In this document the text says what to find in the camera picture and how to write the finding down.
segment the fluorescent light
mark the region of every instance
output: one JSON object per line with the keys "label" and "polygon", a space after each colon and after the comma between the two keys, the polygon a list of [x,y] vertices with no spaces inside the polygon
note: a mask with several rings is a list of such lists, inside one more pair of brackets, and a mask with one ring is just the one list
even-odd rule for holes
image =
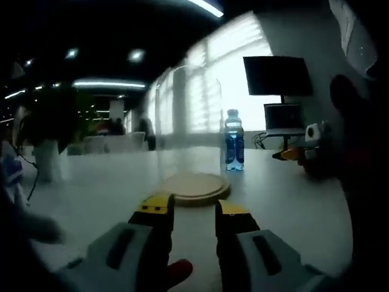
{"label": "fluorescent light", "polygon": [[20,90],[18,92],[11,93],[9,96],[6,96],[5,99],[10,99],[11,97],[17,96],[18,94],[25,93],[25,89]]}
{"label": "fluorescent light", "polygon": [[129,87],[129,88],[145,88],[146,85],[140,83],[125,83],[125,82],[104,82],[104,81],[76,81],[73,83],[76,87]]}
{"label": "fluorescent light", "polygon": [[145,55],[144,50],[141,49],[132,50],[128,54],[128,61],[135,62],[135,63],[141,62],[143,60],[144,55]]}
{"label": "fluorescent light", "polygon": [[70,49],[67,52],[66,59],[73,59],[78,55],[78,49]]}
{"label": "fluorescent light", "polygon": [[13,120],[13,118],[12,119],[8,119],[8,120],[2,120],[2,121],[0,121],[0,123],[6,123],[6,122],[9,122],[11,120]]}
{"label": "fluorescent light", "polygon": [[188,0],[192,2],[193,4],[196,4],[197,6],[200,6],[201,8],[205,9],[209,13],[212,13],[216,17],[220,18],[224,15],[222,11],[217,9],[216,7],[212,6],[211,4],[205,2],[204,0]]}
{"label": "fluorescent light", "polygon": [[109,113],[109,111],[96,111],[96,113]]}

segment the potted plant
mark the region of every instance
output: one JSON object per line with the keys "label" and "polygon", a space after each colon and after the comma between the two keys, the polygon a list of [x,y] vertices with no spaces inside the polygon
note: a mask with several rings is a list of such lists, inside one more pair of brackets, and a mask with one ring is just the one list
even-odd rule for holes
{"label": "potted plant", "polygon": [[27,114],[21,119],[16,146],[34,146],[40,180],[66,180],[67,146],[87,134],[88,123],[96,115],[93,96],[61,85],[28,92],[22,104]]}

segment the white wall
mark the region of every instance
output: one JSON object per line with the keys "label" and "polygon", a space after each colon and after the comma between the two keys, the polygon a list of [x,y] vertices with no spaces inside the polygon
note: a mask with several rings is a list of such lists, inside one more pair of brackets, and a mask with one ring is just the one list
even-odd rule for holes
{"label": "white wall", "polygon": [[[335,146],[342,144],[342,121],[332,105],[329,85],[337,74],[347,76],[361,95],[368,95],[367,84],[347,63],[340,45],[340,30],[329,7],[317,10],[259,13],[257,17],[274,55],[305,59],[311,76],[312,97],[286,97],[287,102],[303,104],[306,124],[328,120],[333,127]],[[280,141],[269,138],[266,146],[277,147]]]}

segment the person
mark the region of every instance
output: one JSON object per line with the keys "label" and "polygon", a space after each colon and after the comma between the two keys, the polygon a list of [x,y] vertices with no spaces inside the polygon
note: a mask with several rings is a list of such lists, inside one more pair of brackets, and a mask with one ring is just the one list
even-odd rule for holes
{"label": "person", "polygon": [[153,124],[151,120],[142,115],[139,120],[139,126],[136,129],[137,132],[145,132],[145,141],[147,141],[149,151],[156,149],[156,137],[153,130]]}
{"label": "person", "polygon": [[114,128],[115,128],[116,135],[125,135],[126,134],[126,128],[124,127],[124,124],[123,124],[121,118],[116,119],[116,123],[114,124]]}

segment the blue bottle label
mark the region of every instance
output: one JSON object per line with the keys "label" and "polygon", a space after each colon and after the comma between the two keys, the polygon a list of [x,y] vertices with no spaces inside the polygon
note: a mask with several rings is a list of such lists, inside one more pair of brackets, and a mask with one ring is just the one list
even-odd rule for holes
{"label": "blue bottle label", "polygon": [[235,159],[235,141],[229,135],[225,137],[226,152],[225,152],[225,163],[229,164]]}
{"label": "blue bottle label", "polygon": [[240,163],[244,162],[244,138],[242,136],[236,137],[236,160]]}

